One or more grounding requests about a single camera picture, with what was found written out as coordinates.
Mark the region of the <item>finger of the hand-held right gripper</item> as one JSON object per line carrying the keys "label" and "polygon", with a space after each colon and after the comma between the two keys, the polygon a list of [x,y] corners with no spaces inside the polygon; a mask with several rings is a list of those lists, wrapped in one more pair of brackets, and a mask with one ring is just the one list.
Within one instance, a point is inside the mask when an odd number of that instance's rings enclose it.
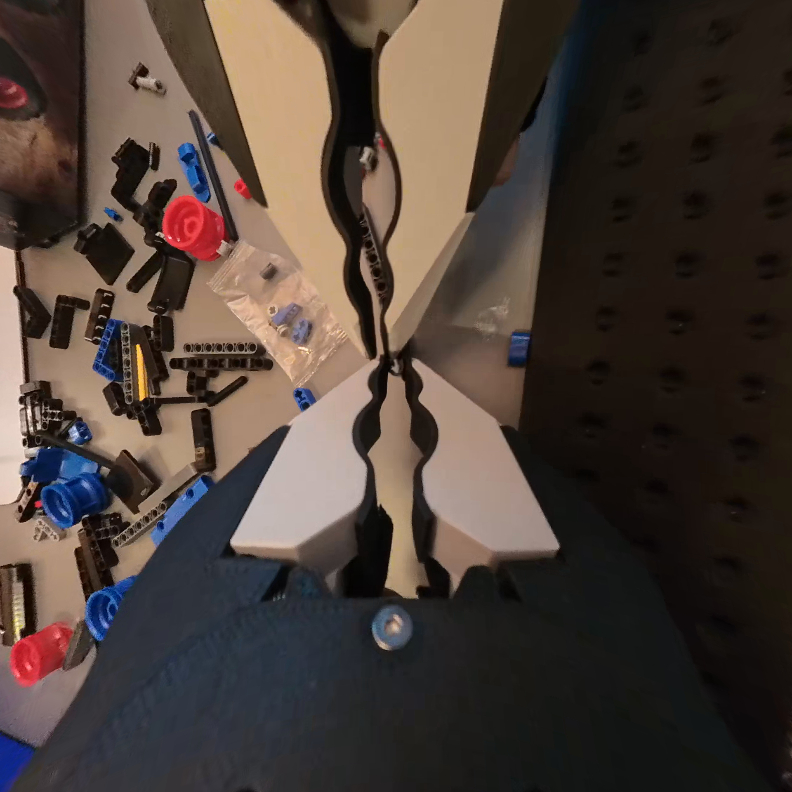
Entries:
{"label": "finger of the hand-held right gripper", "polygon": [[379,116],[400,183],[385,241],[392,351],[415,333],[473,218],[468,196],[502,6],[418,2],[380,53]]}
{"label": "finger of the hand-held right gripper", "polygon": [[343,102],[323,2],[205,2],[269,218],[334,318],[377,355],[360,228],[344,183]]}

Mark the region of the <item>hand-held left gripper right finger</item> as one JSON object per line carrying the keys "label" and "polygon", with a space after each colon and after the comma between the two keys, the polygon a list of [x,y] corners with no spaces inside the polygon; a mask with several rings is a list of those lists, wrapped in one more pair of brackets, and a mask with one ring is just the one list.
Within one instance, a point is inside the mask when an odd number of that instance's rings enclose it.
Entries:
{"label": "hand-held left gripper right finger", "polygon": [[403,360],[413,473],[412,539],[428,584],[449,596],[472,568],[551,559],[560,543],[501,424],[421,361]]}

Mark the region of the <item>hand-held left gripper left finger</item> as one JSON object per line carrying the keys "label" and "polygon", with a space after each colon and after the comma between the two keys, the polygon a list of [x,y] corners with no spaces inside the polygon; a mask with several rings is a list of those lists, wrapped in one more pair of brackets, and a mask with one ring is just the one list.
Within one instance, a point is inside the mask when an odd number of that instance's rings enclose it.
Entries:
{"label": "hand-held left gripper left finger", "polygon": [[339,573],[347,596],[383,593],[393,525],[370,451],[389,375],[387,359],[372,361],[292,421],[231,538],[236,553]]}

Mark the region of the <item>black thin liftarm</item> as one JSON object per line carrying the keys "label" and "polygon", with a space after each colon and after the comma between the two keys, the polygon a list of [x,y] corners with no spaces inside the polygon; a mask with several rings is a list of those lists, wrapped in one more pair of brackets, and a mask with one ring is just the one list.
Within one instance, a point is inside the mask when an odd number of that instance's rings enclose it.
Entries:
{"label": "black thin liftarm", "polygon": [[379,340],[378,350],[385,357],[392,376],[401,377],[403,360],[401,352],[391,350],[389,332],[386,327],[387,310],[391,305],[394,291],[394,278],[391,265],[380,239],[370,209],[361,204],[359,217],[362,233],[361,267],[366,268],[370,280],[370,291],[374,304],[375,333]]}

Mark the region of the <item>blue wedge panel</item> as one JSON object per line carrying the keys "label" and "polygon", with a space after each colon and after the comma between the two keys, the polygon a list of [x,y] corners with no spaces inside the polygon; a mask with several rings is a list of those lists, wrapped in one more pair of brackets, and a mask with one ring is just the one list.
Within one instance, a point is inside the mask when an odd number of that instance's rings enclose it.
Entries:
{"label": "blue wedge panel", "polygon": [[194,197],[208,203],[212,197],[210,184],[195,146],[190,142],[181,144],[177,148],[177,157]]}

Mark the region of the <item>black rectangular panel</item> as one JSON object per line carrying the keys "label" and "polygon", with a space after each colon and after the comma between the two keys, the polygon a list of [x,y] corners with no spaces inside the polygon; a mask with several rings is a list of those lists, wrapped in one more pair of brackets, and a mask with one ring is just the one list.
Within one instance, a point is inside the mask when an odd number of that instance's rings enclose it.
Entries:
{"label": "black rectangular panel", "polygon": [[212,411],[201,408],[191,412],[194,466],[198,474],[215,471],[216,454],[212,428]]}

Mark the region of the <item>blue flat panel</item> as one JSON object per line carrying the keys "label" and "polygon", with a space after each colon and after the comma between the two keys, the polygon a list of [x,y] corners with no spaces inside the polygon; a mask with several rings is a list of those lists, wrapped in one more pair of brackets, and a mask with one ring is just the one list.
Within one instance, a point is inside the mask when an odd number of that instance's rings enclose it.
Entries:
{"label": "blue flat panel", "polygon": [[197,504],[214,485],[211,475],[203,474],[193,481],[183,493],[173,501],[158,518],[151,531],[154,547],[159,547],[165,537],[175,528],[177,523]]}

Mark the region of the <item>black short axle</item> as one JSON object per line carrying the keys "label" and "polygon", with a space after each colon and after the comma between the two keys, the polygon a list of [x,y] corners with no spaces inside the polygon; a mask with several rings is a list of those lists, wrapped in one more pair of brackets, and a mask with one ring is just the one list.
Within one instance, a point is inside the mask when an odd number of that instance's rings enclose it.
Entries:
{"label": "black short axle", "polygon": [[207,395],[205,404],[207,407],[213,407],[218,405],[222,401],[225,401],[227,398],[232,396],[234,393],[239,391],[243,388],[249,381],[249,378],[246,375],[241,375],[237,379],[230,382],[228,385],[223,387],[220,391],[212,391],[210,394]]}

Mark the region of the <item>clear zip bag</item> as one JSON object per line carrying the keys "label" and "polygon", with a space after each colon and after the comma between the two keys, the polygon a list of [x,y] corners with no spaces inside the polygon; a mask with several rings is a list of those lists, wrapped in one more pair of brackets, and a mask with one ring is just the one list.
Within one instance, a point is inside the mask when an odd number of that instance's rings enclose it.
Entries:
{"label": "clear zip bag", "polygon": [[[276,277],[263,281],[259,272],[272,262]],[[239,242],[208,283],[248,331],[263,344],[296,387],[306,385],[346,341],[347,336],[302,268],[290,259]],[[270,306],[289,302],[302,306],[299,319],[312,321],[313,331],[305,345],[292,343],[269,326]]]}

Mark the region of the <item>clear plastic scrap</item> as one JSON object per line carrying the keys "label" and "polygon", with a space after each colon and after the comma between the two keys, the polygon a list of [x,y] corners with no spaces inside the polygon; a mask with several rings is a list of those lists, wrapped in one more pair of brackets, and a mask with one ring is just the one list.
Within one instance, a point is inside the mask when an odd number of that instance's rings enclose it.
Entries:
{"label": "clear plastic scrap", "polygon": [[507,334],[510,302],[510,298],[505,296],[497,304],[487,306],[477,313],[473,328],[483,341],[489,342],[495,337]]}

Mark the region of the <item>black glossy curved panel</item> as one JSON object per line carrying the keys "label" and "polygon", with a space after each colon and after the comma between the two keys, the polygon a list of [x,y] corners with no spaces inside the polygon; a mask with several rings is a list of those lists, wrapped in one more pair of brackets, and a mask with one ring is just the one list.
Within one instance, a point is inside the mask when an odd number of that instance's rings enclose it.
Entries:
{"label": "black glossy curved panel", "polygon": [[147,310],[159,315],[182,311],[194,270],[195,262],[190,256],[166,256]]}

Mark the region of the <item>black flat liftarm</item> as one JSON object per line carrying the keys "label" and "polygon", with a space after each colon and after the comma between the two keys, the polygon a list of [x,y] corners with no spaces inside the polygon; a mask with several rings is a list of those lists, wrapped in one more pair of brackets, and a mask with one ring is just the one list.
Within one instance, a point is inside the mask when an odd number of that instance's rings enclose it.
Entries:
{"label": "black flat liftarm", "polygon": [[160,272],[164,261],[164,254],[160,251],[155,251],[126,283],[127,291],[133,294],[141,292],[141,290]]}

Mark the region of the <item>black square panel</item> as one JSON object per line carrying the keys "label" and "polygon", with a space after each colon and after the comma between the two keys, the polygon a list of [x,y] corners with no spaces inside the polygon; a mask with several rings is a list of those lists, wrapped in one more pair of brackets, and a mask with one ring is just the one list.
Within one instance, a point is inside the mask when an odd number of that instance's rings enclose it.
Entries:
{"label": "black square panel", "polygon": [[107,285],[114,285],[135,250],[113,223],[91,223],[78,231],[74,250],[82,254]]}

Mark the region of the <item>blue wheel rim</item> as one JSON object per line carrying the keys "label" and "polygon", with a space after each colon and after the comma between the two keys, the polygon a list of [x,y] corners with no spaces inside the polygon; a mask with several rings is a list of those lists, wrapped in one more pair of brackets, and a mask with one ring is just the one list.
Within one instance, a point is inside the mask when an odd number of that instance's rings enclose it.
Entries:
{"label": "blue wheel rim", "polygon": [[112,493],[100,474],[88,472],[46,485],[40,498],[46,517],[65,530],[107,509]]}
{"label": "blue wheel rim", "polygon": [[137,576],[130,576],[92,593],[85,604],[85,626],[94,641],[102,642],[113,624],[124,597]]}

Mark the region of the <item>blue angled beam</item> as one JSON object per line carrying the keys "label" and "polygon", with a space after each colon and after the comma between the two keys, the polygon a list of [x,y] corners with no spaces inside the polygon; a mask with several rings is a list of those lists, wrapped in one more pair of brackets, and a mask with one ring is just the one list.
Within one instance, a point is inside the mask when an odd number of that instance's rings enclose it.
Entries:
{"label": "blue angled beam", "polygon": [[123,366],[118,361],[121,326],[120,320],[109,319],[101,335],[92,370],[108,382],[123,382]]}

